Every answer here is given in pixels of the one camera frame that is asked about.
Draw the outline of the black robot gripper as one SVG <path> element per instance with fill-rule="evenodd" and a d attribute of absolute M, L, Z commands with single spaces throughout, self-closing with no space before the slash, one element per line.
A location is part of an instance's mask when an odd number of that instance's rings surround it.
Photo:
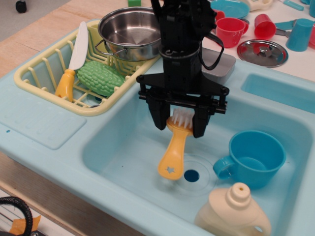
<path fill-rule="evenodd" d="M 165 129 L 172 105 L 193 109 L 193 136 L 204 136 L 211 115 L 226 112 L 229 89 L 209 80 L 202 73 L 204 61 L 201 47 L 175 51 L 162 46 L 159 52 L 163 71 L 140 75 L 136 79 L 140 84 L 140 99 L 147 102 L 159 130 Z"/>

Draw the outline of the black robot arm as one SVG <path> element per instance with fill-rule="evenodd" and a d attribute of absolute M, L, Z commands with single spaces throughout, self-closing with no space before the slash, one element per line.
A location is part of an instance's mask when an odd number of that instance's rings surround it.
<path fill-rule="evenodd" d="M 163 130 L 170 106 L 194 109 L 192 130 L 195 138 L 204 135 L 210 117 L 226 111 L 229 88 L 206 78 L 202 68 L 213 70 L 220 57 L 207 66 L 202 58 L 202 40 L 207 37 L 220 46 L 211 33 L 216 28 L 216 12 L 207 0 L 166 0 L 151 2 L 159 22 L 163 72 L 140 75 L 139 97 L 147 102 L 155 126 Z"/>

